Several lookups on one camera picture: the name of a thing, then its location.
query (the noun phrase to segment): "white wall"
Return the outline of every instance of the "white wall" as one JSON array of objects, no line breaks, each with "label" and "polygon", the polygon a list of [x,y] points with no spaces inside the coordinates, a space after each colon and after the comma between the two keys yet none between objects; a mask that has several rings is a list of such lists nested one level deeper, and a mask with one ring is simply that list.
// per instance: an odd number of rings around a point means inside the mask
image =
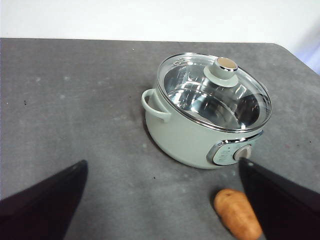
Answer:
[{"label": "white wall", "polygon": [[320,0],[1,0],[1,37],[271,42],[295,52]]}]

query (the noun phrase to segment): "stainless steel inner pot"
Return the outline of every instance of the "stainless steel inner pot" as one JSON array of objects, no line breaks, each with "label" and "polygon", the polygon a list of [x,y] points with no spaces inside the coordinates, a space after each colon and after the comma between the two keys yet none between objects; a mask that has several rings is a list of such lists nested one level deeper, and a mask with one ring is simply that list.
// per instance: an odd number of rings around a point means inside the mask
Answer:
[{"label": "stainless steel inner pot", "polygon": [[248,73],[239,68],[239,83],[221,87],[203,73],[208,60],[179,59],[163,79],[158,79],[158,84],[164,97],[180,113],[200,124],[230,132],[254,131],[269,119],[270,98]]}]

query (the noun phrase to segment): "pot handle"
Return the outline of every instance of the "pot handle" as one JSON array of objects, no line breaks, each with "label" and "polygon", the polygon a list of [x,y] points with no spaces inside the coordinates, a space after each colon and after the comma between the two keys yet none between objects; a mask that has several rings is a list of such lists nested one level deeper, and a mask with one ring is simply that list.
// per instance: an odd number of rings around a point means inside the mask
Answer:
[{"label": "pot handle", "polygon": [[154,88],[151,88],[151,89],[145,90],[142,93],[142,96],[141,96],[142,106],[145,109],[145,111],[147,111],[148,113],[150,113],[151,115],[153,115],[153,116],[155,116],[157,118],[163,119],[163,121],[165,123],[167,123],[170,120],[171,113],[170,112],[163,112],[163,111],[155,110],[152,107],[150,107],[148,105],[148,103],[146,102],[146,97],[150,98],[155,93],[155,91],[156,90]]}]

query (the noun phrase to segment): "table surface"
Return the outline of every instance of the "table surface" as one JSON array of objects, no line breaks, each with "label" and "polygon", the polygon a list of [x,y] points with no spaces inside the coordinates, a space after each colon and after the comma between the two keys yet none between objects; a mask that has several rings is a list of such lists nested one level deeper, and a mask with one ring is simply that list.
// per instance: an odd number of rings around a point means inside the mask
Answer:
[{"label": "table surface", "polygon": [[243,190],[237,164],[180,164],[145,126],[141,94],[182,52],[229,57],[267,87],[273,113],[251,159],[320,192],[320,78],[279,45],[2,38],[1,198],[86,159],[65,239],[234,239],[212,198]]}]

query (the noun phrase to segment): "potato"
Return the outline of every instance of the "potato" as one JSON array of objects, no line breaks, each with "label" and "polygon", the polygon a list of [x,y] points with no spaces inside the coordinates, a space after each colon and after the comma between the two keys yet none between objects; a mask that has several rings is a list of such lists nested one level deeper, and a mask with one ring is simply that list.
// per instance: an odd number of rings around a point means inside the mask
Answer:
[{"label": "potato", "polygon": [[223,189],[214,198],[214,208],[223,224],[239,240],[256,240],[261,226],[247,196],[237,190]]}]

